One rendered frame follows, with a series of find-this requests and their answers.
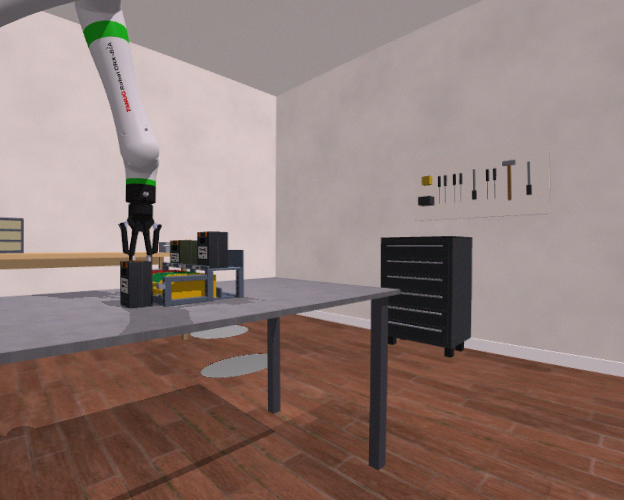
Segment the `grey bin rack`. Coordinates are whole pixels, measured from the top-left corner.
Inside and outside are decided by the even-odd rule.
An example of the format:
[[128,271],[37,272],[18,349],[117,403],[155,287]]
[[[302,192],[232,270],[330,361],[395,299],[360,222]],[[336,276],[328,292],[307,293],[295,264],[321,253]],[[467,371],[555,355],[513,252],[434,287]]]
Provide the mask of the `grey bin rack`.
[[[169,270],[169,267],[205,271],[201,275],[166,276],[162,277],[162,283],[156,282],[156,289],[162,289],[162,297],[153,295],[153,302],[162,306],[175,306],[183,304],[210,302],[217,299],[244,298],[244,250],[228,250],[228,268],[209,268],[209,266],[162,262],[162,269],[152,271]],[[166,267],[165,267],[166,266]],[[191,270],[193,269],[193,270]],[[236,294],[222,292],[222,288],[216,287],[216,298],[213,298],[213,271],[236,270]],[[171,282],[205,280],[205,296],[172,299]]]

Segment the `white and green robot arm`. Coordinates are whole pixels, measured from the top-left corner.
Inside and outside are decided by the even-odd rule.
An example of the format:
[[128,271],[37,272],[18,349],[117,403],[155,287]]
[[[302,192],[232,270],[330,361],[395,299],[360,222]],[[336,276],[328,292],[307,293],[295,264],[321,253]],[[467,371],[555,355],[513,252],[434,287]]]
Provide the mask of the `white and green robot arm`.
[[71,2],[112,111],[126,202],[155,204],[159,146],[140,97],[121,0],[0,0],[0,27]]

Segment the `yellow open bin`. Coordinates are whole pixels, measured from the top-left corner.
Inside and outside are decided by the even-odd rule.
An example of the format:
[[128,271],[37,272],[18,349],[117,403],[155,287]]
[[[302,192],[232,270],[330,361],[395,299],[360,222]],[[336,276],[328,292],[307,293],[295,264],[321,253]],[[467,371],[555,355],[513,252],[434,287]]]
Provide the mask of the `yellow open bin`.
[[[172,274],[167,276],[201,275],[205,273]],[[189,282],[171,282],[172,299],[205,296],[205,280]],[[153,287],[153,295],[162,297],[162,289]],[[216,298],[216,275],[213,274],[213,298]]]

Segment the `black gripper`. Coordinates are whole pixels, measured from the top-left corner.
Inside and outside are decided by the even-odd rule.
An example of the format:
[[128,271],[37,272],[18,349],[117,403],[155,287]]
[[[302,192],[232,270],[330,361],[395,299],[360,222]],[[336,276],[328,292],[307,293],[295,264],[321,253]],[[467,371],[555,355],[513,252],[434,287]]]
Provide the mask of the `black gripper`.
[[[138,237],[139,232],[143,232],[146,254],[147,254],[146,261],[152,261],[152,255],[155,253],[158,253],[159,232],[162,227],[161,224],[157,224],[154,222],[153,206],[151,204],[144,204],[144,203],[130,203],[128,205],[127,221],[119,223],[118,225],[121,229],[123,253],[129,255],[129,260],[135,260],[134,255],[135,255],[137,237]],[[128,225],[132,229],[130,248],[128,247],[128,235],[127,235]],[[152,227],[152,225],[153,225],[154,232],[153,232],[153,243],[151,247],[149,229]]]

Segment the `green bin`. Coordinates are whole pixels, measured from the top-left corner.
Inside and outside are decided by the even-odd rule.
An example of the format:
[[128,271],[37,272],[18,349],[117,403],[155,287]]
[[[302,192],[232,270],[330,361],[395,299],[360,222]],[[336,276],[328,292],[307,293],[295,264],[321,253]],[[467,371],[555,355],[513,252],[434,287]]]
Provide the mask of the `green bin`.
[[153,282],[160,282],[162,280],[162,276],[166,277],[167,275],[172,275],[172,274],[191,274],[191,273],[198,273],[198,272],[190,272],[190,271],[182,271],[182,272],[161,272],[161,273],[155,273],[154,275],[152,275],[152,281]]

